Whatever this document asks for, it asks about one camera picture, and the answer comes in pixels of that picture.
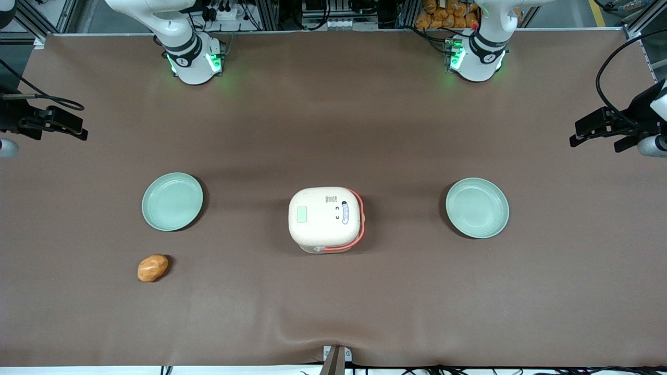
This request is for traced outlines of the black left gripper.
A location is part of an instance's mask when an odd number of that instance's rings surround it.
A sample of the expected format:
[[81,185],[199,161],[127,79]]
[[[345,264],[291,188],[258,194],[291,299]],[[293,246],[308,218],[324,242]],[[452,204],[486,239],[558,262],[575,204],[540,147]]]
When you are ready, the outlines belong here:
[[614,151],[621,153],[636,147],[640,137],[665,135],[665,79],[639,93],[625,110],[601,107],[575,122],[575,134],[570,136],[570,147],[597,139],[622,136],[614,142]]

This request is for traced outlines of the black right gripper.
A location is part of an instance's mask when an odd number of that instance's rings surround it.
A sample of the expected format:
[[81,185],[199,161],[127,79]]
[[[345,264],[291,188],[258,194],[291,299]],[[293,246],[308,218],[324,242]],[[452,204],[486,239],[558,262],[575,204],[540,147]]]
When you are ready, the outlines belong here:
[[47,122],[41,110],[32,107],[28,99],[43,99],[43,94],[2,94],[1,131],[24,135],[40,140],[43,131],[62,133],[86,141],[88,130],[83,128],[83,119],[65,109],[50,105],[47,107]]

